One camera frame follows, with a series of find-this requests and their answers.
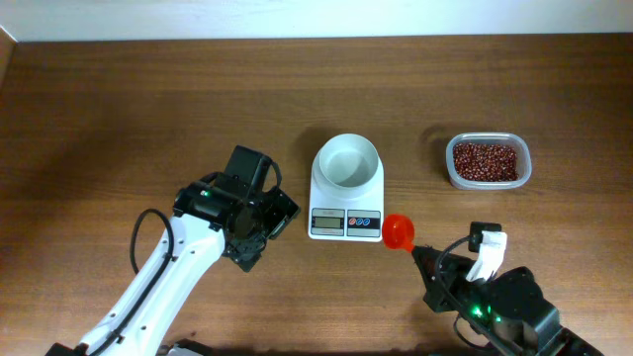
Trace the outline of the orange plastic measuring scoop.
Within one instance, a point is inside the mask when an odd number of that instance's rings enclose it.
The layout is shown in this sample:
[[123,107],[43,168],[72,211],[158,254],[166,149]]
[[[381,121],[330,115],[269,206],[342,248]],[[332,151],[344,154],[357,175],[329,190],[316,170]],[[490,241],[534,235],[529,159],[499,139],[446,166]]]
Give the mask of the orange plastic measuring scoop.
[[400,214],[387,215],[382,225],[384,244],[392,250],[411,253],[414,249],[414,226],[409,217]]

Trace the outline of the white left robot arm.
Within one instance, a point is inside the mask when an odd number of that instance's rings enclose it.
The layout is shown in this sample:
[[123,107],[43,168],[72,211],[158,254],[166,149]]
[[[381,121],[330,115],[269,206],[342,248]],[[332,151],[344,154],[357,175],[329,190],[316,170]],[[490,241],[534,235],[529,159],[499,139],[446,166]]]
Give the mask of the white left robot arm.
[[299,206],[282,190],[278,164],[238,145],[226,168],[181,189],[172,214],[156,215],[164,233],[104,318],[74,347],[53,344],[49,355],[154,355],[194,287],[221,258],[245,273],[269,241],[297,217]]

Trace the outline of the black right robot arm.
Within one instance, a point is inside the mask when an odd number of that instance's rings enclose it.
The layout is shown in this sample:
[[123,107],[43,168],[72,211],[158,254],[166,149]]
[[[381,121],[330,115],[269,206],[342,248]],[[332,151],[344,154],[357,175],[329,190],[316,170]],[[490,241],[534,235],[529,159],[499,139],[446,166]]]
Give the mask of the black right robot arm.
[[484,346],[466,344],[477,355],[601,356],[602,352],[561,324],[533,273],[517,267],[489,281],[469,282],[474,261],[430,246],[411,256],[425,287],[424,302],[433,312],[455,312],[479,335]]

